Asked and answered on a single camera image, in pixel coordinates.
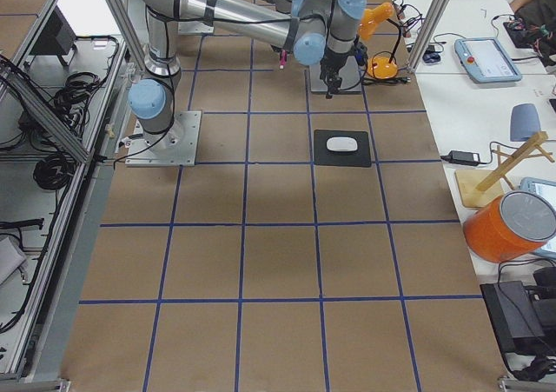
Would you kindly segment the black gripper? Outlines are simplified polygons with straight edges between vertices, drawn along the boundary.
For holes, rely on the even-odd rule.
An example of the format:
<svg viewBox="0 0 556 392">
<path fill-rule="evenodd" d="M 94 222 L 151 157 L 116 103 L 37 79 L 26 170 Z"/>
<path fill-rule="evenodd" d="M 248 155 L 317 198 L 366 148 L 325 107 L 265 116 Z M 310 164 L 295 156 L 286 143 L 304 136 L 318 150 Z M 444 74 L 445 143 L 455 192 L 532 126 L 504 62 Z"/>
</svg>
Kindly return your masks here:
<svg viewBox="0 0 556 392">
<path fill-rule="evenodd" d="M 367 66 L 368 55 L 367 46 L 359 39 L 347 43 L 347 50 L 339 52 L 331 48 L 328 44 L 325 47 L 324 56 L 320 61 L 320 79 L 326 84 L 326 98 L 332 99 L 341 91 L 342 79 L 339 76 L 340 70 L 346 65 L 347 60 L 353 58 L 360 70 Z"/>
</svg>

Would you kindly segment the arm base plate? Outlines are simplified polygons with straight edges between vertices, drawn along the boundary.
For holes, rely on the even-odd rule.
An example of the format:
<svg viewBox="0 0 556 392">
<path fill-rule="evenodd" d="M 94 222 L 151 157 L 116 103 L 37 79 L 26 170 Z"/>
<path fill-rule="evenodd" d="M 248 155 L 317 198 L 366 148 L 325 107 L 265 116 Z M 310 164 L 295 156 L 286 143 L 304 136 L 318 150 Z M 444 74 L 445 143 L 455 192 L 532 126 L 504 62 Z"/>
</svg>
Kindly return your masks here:
<svg viewBox="0 0 556 392">
<path fill-rule="evenodd" d="M 142 136 L 130 142 L 125 164 L 129 167 L 194 166 L 201 121 L 199 110 L 180 111 L 175 115 L 172 128 L 158 142 L 159 136 L 144 134 L 142 125 L 136 120 L 134 132 Z"/>
<path fill-rule="evenodd" d="M 212 35 L 215 28 L 199 21 L 183 21 L 178 23 L 178 34 L 180 36 Z"/>
</svg>

